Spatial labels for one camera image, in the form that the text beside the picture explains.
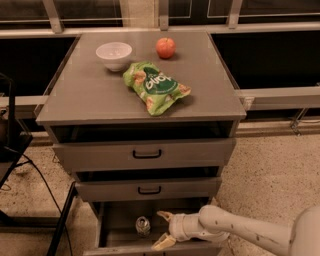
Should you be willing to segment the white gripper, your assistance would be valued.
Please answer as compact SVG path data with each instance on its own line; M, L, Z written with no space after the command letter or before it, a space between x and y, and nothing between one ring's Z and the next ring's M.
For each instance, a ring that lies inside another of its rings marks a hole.
M169 233L164 233L151 247L154 251L162 251L178 242L198 238L203 231L198 214L172 214L168 211L158 211L157 215L169 222Z

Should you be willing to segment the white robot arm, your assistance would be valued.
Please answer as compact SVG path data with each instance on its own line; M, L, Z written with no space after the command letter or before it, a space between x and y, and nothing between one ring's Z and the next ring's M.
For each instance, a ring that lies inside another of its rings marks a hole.
M302 211L292 227L234 215L214 205L193 214L157 214L169 223L169 232L152 245L155 251L192 238L220 243L233 234L276 256L320 256L319 206Z

